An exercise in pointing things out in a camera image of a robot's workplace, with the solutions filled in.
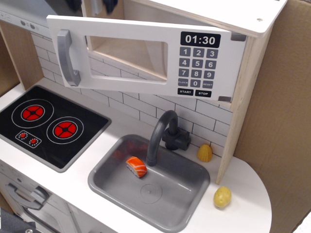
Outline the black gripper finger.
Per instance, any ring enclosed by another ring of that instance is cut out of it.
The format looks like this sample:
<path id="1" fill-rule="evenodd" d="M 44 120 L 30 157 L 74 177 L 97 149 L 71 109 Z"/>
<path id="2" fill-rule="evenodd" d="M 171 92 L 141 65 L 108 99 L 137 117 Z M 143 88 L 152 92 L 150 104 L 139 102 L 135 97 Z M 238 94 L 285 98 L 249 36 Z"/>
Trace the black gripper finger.
<path id="1" fill-rule="evenodd" d="M 81 4 L 82 1 L 81 0 L 66 0 L 69 8 L 73 11 L 78 11 L 81 9 Z"/>
<path id="2" fill-rule="evenodd" d="M 108 14 L 112 13 L 118 4 L 118 0 L 102 0 L 102 2 L 105 5 Z"/>

